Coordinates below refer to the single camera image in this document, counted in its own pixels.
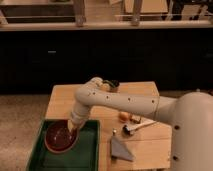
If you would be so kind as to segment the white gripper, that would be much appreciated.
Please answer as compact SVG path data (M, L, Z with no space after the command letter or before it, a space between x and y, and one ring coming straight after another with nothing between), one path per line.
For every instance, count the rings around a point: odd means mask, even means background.
M70 114L70 119L68 120L68 129L70 131L80 130L89 119L89 116L89 108L74 108Z

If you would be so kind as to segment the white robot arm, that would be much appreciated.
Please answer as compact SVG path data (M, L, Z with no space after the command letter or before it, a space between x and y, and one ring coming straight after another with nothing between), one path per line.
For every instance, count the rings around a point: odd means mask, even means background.
M172 127L171 171L213 171L213 96L203 92L179 98L107 92L94 77L74 93L68 128L79 130L95 106L104 106Z

